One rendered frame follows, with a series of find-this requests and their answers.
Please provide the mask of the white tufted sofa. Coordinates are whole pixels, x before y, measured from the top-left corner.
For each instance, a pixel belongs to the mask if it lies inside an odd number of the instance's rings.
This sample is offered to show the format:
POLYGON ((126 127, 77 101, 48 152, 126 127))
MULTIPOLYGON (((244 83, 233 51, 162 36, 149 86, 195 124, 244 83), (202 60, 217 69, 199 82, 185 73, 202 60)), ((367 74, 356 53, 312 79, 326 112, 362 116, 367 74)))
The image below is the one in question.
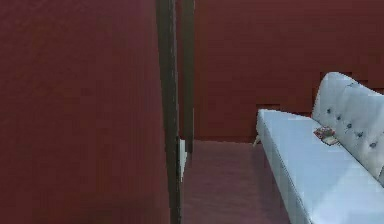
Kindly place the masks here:
POLYGON ((329 72, 310 117, 260 109, 256 130, 291 224, 384 224, 383 94, 329 72))

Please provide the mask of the dark brown door frame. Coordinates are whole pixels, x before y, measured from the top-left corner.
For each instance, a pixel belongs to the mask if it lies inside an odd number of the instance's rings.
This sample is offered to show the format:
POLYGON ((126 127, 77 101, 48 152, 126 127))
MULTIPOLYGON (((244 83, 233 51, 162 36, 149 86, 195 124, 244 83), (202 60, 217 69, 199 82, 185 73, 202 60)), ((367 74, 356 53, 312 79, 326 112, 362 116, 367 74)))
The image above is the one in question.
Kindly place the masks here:
POLYGON ((196 0, 156 0, 170 224, 184 224, 183 180, 194 146, 196 0))

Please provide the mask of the small red patterned book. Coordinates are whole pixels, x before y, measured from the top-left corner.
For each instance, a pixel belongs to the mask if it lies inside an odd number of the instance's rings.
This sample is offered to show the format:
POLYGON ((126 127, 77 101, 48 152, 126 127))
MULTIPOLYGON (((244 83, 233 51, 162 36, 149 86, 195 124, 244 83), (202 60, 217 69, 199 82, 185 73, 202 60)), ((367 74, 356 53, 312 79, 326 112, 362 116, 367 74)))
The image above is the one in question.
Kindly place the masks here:
POLYGON ((319 127, 314 131, 314 135, 326 145, 332 146, 338 143, 335 131, 330 127, 319 127))

